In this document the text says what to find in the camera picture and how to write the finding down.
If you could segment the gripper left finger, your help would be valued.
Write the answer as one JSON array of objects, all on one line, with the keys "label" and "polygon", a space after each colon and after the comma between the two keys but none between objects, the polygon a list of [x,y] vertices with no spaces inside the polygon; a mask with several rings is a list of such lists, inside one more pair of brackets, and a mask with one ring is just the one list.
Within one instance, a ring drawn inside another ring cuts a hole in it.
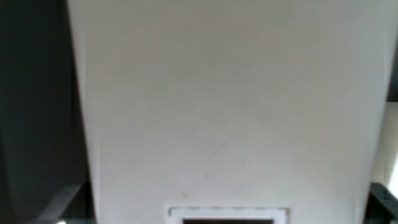
[{"label": "gripper left finger", "polygon": [[88,182],[60,188],[31,224],[95,224]]}]

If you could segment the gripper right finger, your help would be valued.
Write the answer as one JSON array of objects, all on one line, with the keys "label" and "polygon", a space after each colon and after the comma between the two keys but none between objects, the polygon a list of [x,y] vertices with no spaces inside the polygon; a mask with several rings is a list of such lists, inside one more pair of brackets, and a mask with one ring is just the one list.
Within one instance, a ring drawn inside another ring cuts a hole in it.
[{"label": "gripper right finger", "polygon": [[371,183],[362,224],[398,224],[398,198],[380,183]]}]

